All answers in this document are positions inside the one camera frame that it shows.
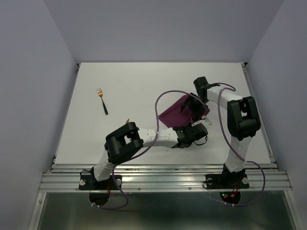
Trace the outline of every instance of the white table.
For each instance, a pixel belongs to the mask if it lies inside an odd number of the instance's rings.
[[[155,127],[154,103],[168,90],[196,93],[193,81],[205,76],[209,83],[225,82],[236,94],[249,96],[240,63],[82,63],[73,90],[55,164],[96,164],[103,152],[105,136],[129,118],[138,127]],[[97,88],[103,91],[109,115],[105,115]],[[159,114],[182,94],[165,95],[158,104]],[[209,102],[208,118],[213,126],[203,146],[186,149],[154,147],[128,164],[223,164],[229,148],[223,139],[217,105]],[[222,109],[227,129],[226,111]],[[258,131],[248,149],[247,160],[270,163],[266,142]]]

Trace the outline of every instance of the wall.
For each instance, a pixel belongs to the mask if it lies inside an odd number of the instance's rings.
[[[272,150],[307,224],[307,1],[285,0],[248,64]]]
[[[2,0],[0,31],[0,229],[27,229],[76,66],[41,0]]]
[[[282,0],[44,0],[84,61],[248,61]]]

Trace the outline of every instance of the folded cloth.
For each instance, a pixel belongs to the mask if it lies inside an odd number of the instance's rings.
[[[183,111],[180,112],[181,105],[187,98],[188,95],[180,97],[179,100],[177,100],[171,107],[159,115],[160,121],[162,121],[168,128],[184,127],[192,121],[193,112],[188,106],[186,106]]]

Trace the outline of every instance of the black utensil handle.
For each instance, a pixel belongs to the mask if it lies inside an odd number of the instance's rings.
[[[104,106],[105,114],[108,115],[109,113],[107,112],[105,103],[102,103],[102,105]]]

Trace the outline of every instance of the fork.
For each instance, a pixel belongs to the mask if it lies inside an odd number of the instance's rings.
[[[97,88],[97,93],[98,93],[98,96],[101,98],[102,105],[103,105],[104,110],[105,110],[105,114],[108,115],[108,112],[107,112],[107,109],[106,109],[105,102],[104,102],[104,100],[102,99],[103,94],[102,94],[102,91],[101,91],[100,88]]]

